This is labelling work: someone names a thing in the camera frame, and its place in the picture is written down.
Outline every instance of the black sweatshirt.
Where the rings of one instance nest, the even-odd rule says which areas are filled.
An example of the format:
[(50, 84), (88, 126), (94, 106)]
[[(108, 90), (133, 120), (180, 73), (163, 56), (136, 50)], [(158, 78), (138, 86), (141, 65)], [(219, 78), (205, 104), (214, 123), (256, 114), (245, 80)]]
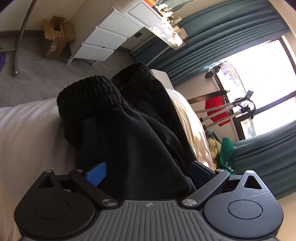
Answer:
[(195, 155), (169, 95), (143, 63), (111, 81), (93, 76), (75, 82), (57, 104), (65, 138), (80, 150), (77, 168), (107, 163), (98, 187), (108, 195), (181, 200), (195, 190), (187, 178)]

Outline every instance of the window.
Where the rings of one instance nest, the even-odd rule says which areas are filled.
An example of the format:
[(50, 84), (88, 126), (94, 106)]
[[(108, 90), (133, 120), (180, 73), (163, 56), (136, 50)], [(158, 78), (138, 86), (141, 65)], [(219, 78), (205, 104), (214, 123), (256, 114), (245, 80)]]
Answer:
[(254, 91), (257, 113), (237, 116), (240, 139), (267, 133), (296, 120), (296, 66), (283, 39), (264, 43), (227, 58), (217, 73), (230, 102)]

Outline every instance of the grey carpet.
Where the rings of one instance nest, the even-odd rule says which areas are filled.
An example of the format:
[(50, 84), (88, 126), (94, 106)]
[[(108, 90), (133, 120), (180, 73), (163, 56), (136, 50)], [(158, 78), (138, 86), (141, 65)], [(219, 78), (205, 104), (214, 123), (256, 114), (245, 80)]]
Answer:
[(42, 57), (42, 39), (24, 37), (18, 58), (18, 74), (13, 76), (13, 54), (6, 54), (5, 65), (0, 72), (0, 107), (15, 106), (36, 100), (56, 97), (63, 88), (80, 79), (104, 75), (108, 78), (135, 62), (127, 52), (116, 50), (105, 62), (95, 66), (84, 59), (70, 57), (68, 46), (57, 60)]

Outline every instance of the white drawer unit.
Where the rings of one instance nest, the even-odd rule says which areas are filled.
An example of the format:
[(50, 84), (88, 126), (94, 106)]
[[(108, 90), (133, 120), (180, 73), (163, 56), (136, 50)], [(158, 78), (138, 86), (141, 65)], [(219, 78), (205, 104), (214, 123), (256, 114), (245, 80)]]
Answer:
[(161, 33), (166, 27), (160, 16), (158, 16), (155, 11), (151, 11), (151, 9), (144, 3), (140, 3), (134, 7), (131, 11), (129, 11), (128, 14), (134, 16), (136, 19), (140, 20), (151, 28), (158, 28)]
[(125, 41), (125, 36), (111, 32), (110, 30), (101, 27), (96, 27), (96, 29), (87, 38), (85, 43), (106, 47), (109, 49), (117, 49)]
[(134, 23), (128, 16), (123, 16), (115, 10), (99, 26), (127, 38), (142, 28), (142, 26)]
[(79, 48), (79, 50), (75, 54), (75, 58), (105, 61), (113, 53), (114, 53), (114, 50), (112, 49), (107, 49), (107, 48), (98, 47), (91, 44), (82, 43), (82, 46)]

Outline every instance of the white bed sheet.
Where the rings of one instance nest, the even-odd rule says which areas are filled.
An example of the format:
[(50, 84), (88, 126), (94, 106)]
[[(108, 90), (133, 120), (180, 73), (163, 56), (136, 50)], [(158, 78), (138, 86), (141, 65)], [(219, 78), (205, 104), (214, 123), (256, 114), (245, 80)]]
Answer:
[[(180, 93), (167, 91), (197, 159), (213, 168), (199, 119)], [(55, 98), (0, 108), (0, 241), (21, 238), (14, 209), (39, 175), (46, 169), (68, 174), (76, 156), (64, 138)]]

